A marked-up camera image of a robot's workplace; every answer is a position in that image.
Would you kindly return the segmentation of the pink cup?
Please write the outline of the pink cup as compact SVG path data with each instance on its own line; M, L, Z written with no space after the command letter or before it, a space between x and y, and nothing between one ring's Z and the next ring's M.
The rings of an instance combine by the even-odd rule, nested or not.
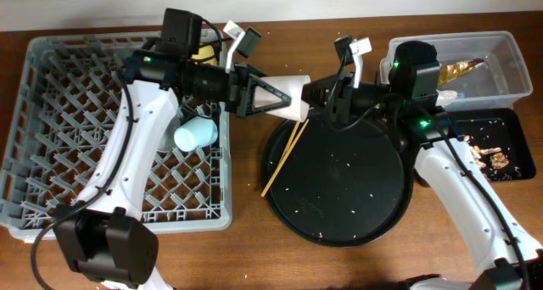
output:
M301 96L304 84L311 82L308 75L268 76L261 79L291 97L291 104L288 107L267 114L299 122L306 120L310 106L301 99Z

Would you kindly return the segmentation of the yellow bowl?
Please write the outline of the yellow bowl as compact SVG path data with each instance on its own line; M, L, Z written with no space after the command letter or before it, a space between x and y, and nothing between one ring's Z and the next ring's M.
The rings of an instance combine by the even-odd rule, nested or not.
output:
M198 52L193 54L190 60L196 64L209 64L213 66L219 65L216 52L212 45L200 46Z

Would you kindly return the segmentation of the wooden chopstick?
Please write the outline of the wooden chopstick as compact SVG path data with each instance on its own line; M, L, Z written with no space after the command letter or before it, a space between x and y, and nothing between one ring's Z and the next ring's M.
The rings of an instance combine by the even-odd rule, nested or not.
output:
M300 122L300 125L299 125L299 128L296 132L296 136L290 146L290 148L288 149L285 157L283 158L283 160L279 160L279 163L277 165L277 168L274 170L274 172L272 173L270 179L268 180L268 182L266 183L263 191L261 192L261 196L262 197L265 197L266 194L268 193L268 191L270 190L271 186L272 186L272 183L276 180L277 178L277 175L279 174L280 170L282 169L282 167L284 166L288 156L291 154L291 152L294 150L294 147L295 145L297 144L298 140L300 139L302 133L304 132L305 128L307 127L307 125L309 124L310 120L307 119L305 120L303 123Z
M297 122L294 124L294 128L293 128L293 130L292 130L291 133L290 133L290 136L289 136L289 138L288 138L287 144L286 144L286 146L285 146L285 148L284 148L284 150L283 150L283 153L282 153L282 156L281 156L281 159L280 159L280 160L283 160L283 158L285 157L285 155L286 155L288 149L290 148L290 146L291 146L291 144L292 144L292 142L293 142L293 140L294 140L294 138L295 138L295 136L296 136L296 132L297 132L297 130L298 130L298 128L299 128L299 125L300 125L300 122L299 122L299 121L297 121Z

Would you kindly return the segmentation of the blue cup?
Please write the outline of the blue cup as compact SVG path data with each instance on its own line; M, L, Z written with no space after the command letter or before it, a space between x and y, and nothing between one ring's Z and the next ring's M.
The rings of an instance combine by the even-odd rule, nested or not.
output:
M218 127L213 120L195 117L174 131L174 142L183 152L204 148L218 138Z

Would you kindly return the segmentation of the grey round plate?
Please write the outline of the grey round plate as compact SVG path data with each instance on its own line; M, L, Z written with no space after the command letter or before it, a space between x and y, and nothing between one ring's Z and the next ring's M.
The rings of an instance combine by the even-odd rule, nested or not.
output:
M177 117L174 117L169 125L165 129L165 133L160 139L160 143L158 146L157 151L160 153L168 153L173 148L176 147L174 134L177 128L179 128L181 125L181 120Z

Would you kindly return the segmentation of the brown snack wrapper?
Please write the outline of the brown snack wrapper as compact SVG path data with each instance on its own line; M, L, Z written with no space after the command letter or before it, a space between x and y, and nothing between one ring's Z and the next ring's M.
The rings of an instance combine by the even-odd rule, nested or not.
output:
M464 76L481 67L483 63L483 59L470 59L458 61L454 64L443 65L439 71L438 85L444 85Z

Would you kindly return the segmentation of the food scraps and rice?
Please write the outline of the food scraps and rice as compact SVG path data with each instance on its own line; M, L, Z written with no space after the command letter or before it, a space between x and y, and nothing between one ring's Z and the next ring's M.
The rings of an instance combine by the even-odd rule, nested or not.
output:
M488 181L519 180L522 169L501 119L465 120L459 125L475 163Z

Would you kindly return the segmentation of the white napkin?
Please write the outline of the white napkin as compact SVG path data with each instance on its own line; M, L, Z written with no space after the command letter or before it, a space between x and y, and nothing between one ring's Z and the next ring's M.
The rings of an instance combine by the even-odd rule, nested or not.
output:
M458 92L452 90L438 90L437 93L439 101L454 100L458 96Z

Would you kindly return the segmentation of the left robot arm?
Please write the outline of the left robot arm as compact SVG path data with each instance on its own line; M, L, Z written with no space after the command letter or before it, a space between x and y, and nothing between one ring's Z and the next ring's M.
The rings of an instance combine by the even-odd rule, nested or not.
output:
M159 36L126 59L118 115L98 166L71 205L58 205L48 230L69 268L120 289L164 289L159 240L142 221L143 195L160 140L180 101L223 103L248 118L288 107L292 98L249 64L196 59L201 16L168 8Z

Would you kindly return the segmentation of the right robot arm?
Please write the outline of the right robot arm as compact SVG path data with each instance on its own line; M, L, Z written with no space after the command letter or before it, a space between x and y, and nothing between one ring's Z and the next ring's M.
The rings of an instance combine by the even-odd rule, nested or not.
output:
M413 277L404 289L540 289L542 245L518 223L479 169L454 120L438 106L441 65L436 48L421 41L396 49L386 84L361 82L369 39L344 36L334 46L341 66L334 76L305 86L335 131L347 131L377 114L399 121L399 147L411 150L414 169L438 195L474 260L473 282L440 275Z

